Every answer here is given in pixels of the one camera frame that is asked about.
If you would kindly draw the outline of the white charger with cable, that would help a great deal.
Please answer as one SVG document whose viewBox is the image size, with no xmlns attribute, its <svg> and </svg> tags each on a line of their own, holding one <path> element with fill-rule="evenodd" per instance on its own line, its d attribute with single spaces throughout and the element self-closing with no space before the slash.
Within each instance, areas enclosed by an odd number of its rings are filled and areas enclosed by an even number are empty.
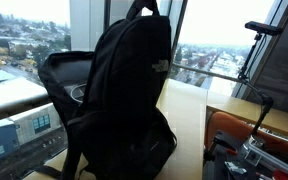
<svg viewBox="0 0 288 180">
<path fill-rule="evenodd" d="M 78 102 L 82 103 L 83 102 L 83 97 L 84 97 L 84 91 L 85 91 L 86 85 L 81 84 L 81 85 L 76 85 L 74 86 L 71 91 L 70 91 L 70 97 Z"/>
</svg>

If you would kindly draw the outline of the orange chair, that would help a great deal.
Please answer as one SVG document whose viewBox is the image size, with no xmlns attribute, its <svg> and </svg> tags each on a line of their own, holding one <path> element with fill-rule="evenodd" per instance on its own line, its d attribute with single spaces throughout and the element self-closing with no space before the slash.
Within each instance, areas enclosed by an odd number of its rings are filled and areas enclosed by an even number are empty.
<svg viewBox="0 0 288 180">
<path fill-rule="evenodd" d="M 203 157 L 207 157 L 212 140 L 218 131 L 224 131 L 239 141 L 246 141 L 253 127 L 225 112 L 212 113 L 206 123 Z M 288 155 L 288 141 L 266 132 L 257 131 L 257 136 L 265 141 L 265 149 L 270 153 Z"/>
</svg>

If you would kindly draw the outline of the black backpack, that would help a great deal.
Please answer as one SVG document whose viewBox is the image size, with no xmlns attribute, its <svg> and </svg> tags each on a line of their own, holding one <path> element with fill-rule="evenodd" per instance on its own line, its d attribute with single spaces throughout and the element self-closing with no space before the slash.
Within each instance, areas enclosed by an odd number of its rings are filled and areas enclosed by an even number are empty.
<svg viewBox="0 0 288 180">
<path fill-rule="evenodd" d="M 39 172 L 74 180 L 155 180 L 177 146 L 156 104 L 171 64 L 171 26 L 156 0 L 134 0 L 125 18 L 101 35 L 92 51 L 53 53 L 38 75 L 67 134 L 62 169 Z M 85 84 L 83 102 L 70 97 Z"/>
</svg>

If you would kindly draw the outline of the silver aluminium rail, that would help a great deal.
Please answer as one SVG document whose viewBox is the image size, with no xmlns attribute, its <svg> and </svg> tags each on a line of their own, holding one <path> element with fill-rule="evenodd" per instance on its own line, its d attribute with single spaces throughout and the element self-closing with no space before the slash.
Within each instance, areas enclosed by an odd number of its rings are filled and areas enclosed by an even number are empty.
<svg viewBox="0 0 288 180">
<path fill-rule="evenodd" d="M 242 144 L 240 149 L 240 157 L 252 168 L 262 165 L 271 172 L 281 170 L 283 173 L 288 174 L 288 164 L 267 153 L 264 150 L 265 147 L 266 142 L 264 139 L 251 135 Z"/>
</svg>

